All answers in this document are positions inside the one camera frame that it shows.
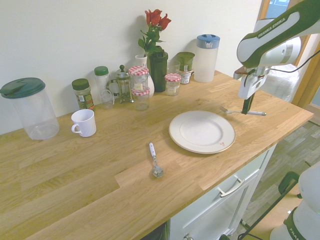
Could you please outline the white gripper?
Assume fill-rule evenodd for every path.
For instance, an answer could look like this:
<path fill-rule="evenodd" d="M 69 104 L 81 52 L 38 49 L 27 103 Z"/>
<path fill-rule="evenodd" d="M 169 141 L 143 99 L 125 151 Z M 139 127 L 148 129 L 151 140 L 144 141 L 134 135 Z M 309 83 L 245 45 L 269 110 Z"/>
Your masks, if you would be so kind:
<path fill-rule="evenodd" d="M 241 78 L 238 96 L 245 99 L 241 111 L 242 114 L 248 114 L 255 92 L 265 83 L 269 71 L 269 68 L 249 68 L 247 69 L 247 74 Z"/>

